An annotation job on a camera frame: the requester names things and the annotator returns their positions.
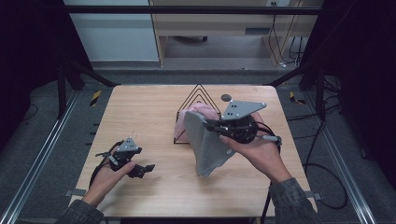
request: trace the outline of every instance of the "cabinet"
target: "cabinet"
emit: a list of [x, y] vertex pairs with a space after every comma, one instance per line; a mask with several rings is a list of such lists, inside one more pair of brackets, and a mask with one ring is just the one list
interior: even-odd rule
[[[288, 7], [320, 7], [322, 0], [282, 1]], [[150, 0], [151, 6], [227, 6], [265, 7], [267, 0]], [[153, 27], [157, 41], [160, 63], [163, 65], [168, 36], [243, 36], [259, 35], [265, 42], [274, 64], [288, 47], [291, 36], [309, 37], [317, 16], [278, 15], [176, 15], [153, 14]]]

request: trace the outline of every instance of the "fabric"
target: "fabric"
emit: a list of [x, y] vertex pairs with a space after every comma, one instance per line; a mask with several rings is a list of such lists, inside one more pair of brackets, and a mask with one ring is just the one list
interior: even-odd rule
[[269, 188], [275, 206], [276, 223], [321, 223], [295, 178]]
[[178, 142], [183, 142], [183, 143], [189, 142], [189, 139], [185, 133], [186, 128], [184, 125], [184, 117], [187, 111], [198, 112], [204, 115], [206, 119], [219, 119], [218, 112], [216, 112], [216, 110], [212, 106], [202, 103], [196, 103], [194, 105], [189, 106], [186, 109], [181, 110], [178, 113], [178, 119], [175, 126], [175, 139]]
[[82, 200], [75, 200], [70, 204], [64, 214], [55, 224], [93, 224], [100, 223], [103, 218], [96, 208], [84, 203]]
[[219, 136], [204, 127], [205, 116], [197, 112], [186, 112], [184, 123], [188, 141], [195, 155], [195, 172], [209, 176], [235, 154], [219, 139]]
[[[295, 178], [272, 185], [270, 194], [274, 202], [277, 224], [320, 223], [312, 204], [305, 198]], [[55, 222], [68, 224], [100, 223], [103, 214], [81, 200], [70, 204], [64, 214]]]

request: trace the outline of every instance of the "sleeve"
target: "sleeve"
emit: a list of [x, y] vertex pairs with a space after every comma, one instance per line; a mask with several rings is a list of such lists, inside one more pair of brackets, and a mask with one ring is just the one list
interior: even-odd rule
[[75, 200], [70, 204], [62, 216], [55, 222], [56, 224], [93, 224], [100, 223], [103, 213], [96, 208], [84, 203], [82, 200]]
[[269, 188], [275, 206], [276, 223], [321, 223], [295, 178]]

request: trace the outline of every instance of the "human hand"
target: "human hand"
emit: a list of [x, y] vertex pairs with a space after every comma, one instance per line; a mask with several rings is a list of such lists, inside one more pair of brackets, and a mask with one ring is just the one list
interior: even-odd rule
[[[253, 113], [251, 116], [257, 122], [263, 123], [262, 117], [259, 113]], [[265, 133], [258, 132], [257, 135], [263, 136]], [[222, 135], [220, 136], [220, 140], [228, 145], [232, 150], [242, 154], [245, 158], [247, 158], [250, 163], [256, 167], [256, 169], [267, 175], [274, 184], [291, 178], [291, 174], [280, 158], [279, 151], [277, 150], [276, 144], [274, 142], [256, 137], [249, 144], [240, 144], [234, 141], [232, 138]]]
[[93, 207], [97, 207], [117, 183], [134, 169], [134, 166], [135, 163], [130, 161], [114, 172], [107, 161], [106, 165], [102, 166], [97, 173], [82, 201]]

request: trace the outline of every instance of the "wooden table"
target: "wooden table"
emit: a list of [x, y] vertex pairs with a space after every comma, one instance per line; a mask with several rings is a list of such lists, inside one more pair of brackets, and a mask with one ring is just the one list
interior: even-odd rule
[[[205, 90], [223, 112], [235, 100], [265, 102], [264, 122], [283, 139], [281, 156], [304, 190], [309, 186], [275, 88], [267, 86], [206, 85]], [[118, 86], [114, 88], [77, 189], [87, 189], [95, 166], [116, 142], [132, 136], [143, 148], [133, 160], [156, 164], [142, 179], [125, 176], [98, 209], [107, 217], [260, 217], [270, 184], [243, 156], [235, 154], [210, 177], [195, 173], [188, 144], [174, 144], [177, 111], [194, 86]], [[274, 216], [271, 204], [267, 216]]]

